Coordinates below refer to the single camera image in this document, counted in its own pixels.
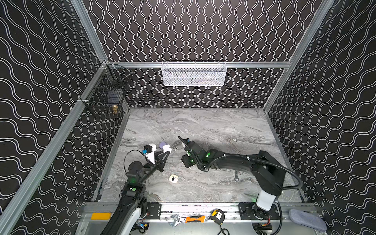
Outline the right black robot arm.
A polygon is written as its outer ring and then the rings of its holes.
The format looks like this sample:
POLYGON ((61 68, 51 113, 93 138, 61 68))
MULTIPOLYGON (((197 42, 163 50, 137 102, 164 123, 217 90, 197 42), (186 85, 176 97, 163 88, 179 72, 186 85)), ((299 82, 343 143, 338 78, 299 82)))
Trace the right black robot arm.
POLYGON ((194 165, 200 171, 210 169, 231 169, 252 174, 260 186, 256 203, 252 207, 252 214, 258 220, 268 217, 273 203, 286 190, 299 189, 303 186, 302 180, 292 170, 281 165, 267 151, 261 150, 257 154, 241 155, 225 153, 217 149, 206 151, 190 139, 178 137, 182 142, 186 155, 182 162, 186 168, 194 165))

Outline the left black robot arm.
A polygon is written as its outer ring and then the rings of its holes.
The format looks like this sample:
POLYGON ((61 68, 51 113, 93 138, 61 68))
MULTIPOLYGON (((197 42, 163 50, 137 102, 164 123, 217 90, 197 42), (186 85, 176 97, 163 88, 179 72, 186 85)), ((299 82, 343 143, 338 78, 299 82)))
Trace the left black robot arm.
POLYGON ((132 162, 126 173, 127 181, 119 195, 118 206, 101 232, 102 235, 128 235, 136 222, 147 215, 146 180, 155 171, 163 172, 171 150, 155 153, 155 163, 132 162))

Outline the cream earbud charging case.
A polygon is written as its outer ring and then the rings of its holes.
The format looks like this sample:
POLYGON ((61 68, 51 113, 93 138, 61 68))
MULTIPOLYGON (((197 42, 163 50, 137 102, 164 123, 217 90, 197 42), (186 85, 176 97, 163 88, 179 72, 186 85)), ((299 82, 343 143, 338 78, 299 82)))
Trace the cream earbud charging case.
POLYGON ((169 176, 169 182, 176 184, 179 181, 179 177, 175 174, 171 174, 169 176))

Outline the purple earbud charging case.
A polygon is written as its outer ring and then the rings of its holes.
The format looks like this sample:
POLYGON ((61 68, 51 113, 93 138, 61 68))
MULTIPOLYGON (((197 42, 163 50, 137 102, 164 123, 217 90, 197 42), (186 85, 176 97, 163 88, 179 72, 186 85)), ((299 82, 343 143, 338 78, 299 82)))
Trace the purple earbud charging case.
POLYGON ((165 142, 161 142, 161 143, 159 144, 159 147, 160 147, 161 149, 166 148, 166 146, 167 146, 167 144, 166 144, 165 142))

